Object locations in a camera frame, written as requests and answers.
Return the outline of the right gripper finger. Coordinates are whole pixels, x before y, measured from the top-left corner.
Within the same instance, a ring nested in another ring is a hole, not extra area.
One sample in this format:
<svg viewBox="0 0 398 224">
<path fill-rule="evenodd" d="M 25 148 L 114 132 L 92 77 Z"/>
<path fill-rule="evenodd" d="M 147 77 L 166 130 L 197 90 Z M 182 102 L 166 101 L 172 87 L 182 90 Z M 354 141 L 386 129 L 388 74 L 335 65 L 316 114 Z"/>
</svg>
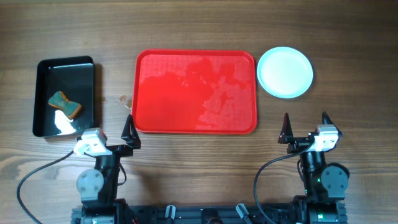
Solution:
<svg viewBox="0 0 398 224">
<path fill-rule="evenodd" d="M 328 116 L 327 112 L 324 111 L 322 113 L 322 124 L 329 124 L 329 125 L 333 125 L 337 132 L 338 132 L 338 136 L 342 137 L 342 132 L 338 129 L 338 127 L 333 123 L 333 121 L 330 119 L 330 117 Z"/>
<path fill-rule="evenodd" d="M 285 113 L 284 115 L 284 122 L 282 125 L 282 129 L 278 138 L 279 144 L 289 144 L 294 142 L 294 135 L 292 132 L 292 127 L 290 124 L 289 114 Z"/>
</svg>

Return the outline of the light blue plate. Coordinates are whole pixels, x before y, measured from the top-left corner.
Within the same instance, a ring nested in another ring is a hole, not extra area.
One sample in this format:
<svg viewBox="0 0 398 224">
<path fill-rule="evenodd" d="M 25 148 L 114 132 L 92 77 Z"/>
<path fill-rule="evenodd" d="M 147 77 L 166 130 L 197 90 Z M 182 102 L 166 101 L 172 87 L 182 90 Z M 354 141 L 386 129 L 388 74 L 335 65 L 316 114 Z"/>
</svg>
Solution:
<svg viewBox="0 0 398 224">
<path fill-rule="evenodd" d="M 276 98 L 303 95 L 312 85 L 314 71 L 309 59 L 291 47 L 274 47 L 257 63 L 257 79 L 262 88 Z"/>
</svg>

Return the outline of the orange and green sponge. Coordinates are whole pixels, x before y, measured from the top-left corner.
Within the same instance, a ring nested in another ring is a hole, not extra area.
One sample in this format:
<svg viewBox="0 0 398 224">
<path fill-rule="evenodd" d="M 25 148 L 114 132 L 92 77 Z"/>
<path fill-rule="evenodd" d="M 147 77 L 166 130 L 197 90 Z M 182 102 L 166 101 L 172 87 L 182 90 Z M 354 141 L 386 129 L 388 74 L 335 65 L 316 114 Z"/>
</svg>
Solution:
<svg viewBox="0 0 398 224">
<path fill-rule="evenodd" d="M 68 119 L 74 119 L 82 109 L 81 104 L 70 101 L 62 91 L 57 91 L 51 96 L 48 104 L 61 110 Z"/>
</svg>

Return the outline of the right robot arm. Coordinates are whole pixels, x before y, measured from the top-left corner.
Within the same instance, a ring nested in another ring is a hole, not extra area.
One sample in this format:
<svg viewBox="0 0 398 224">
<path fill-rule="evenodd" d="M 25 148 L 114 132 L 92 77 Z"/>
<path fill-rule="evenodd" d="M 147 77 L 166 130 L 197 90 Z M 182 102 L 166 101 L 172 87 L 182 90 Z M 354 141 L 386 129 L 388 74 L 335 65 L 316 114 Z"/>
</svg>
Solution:
<svg viewBox="0 0 398 224">
<path fill-rule="evenodd" d="M 325 154 L 336 148 L 342 132 L 333 124 L 326 112 L 322 123 L 307 137 L 295 137 L 288 114 L 278 139 L 287 144 L 287 154 L 299 156 L 298 171 L 305 195 L 296 195 L 287 205 L 278 209 L 281 223 L 344 223 L 345 209 L 340 202 L 350 177 L 349 170 L 339 163 L 327 163 Z"/>
</svg>

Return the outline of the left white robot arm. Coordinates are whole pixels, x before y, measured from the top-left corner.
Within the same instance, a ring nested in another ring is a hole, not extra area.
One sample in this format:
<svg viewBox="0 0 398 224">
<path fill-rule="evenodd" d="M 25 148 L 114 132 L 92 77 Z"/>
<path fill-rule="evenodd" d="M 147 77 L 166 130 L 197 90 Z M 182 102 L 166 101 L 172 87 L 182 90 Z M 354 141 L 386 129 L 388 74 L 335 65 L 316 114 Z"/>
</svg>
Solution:
<svg viewBox="0 0 398 224">
<path fill-rule="evenodd" d="M 132 115 L 128 115 L 121 139 L 124 144 L 108 146 L 102 129 L 87 129 L 77 140 L 74 152 L 94 157 L 95 166 L 83 171 L 76 181 L 82 207 L 74 209 L 72 224 L 127 224 L 136 223 L 136 216 L 127 202 L 117 198 L 119 173 L 124 172 L 122 157 L 130 157 L 133 150 L 141 147 L 141 140 L 134 126 Z"/>
</svg>

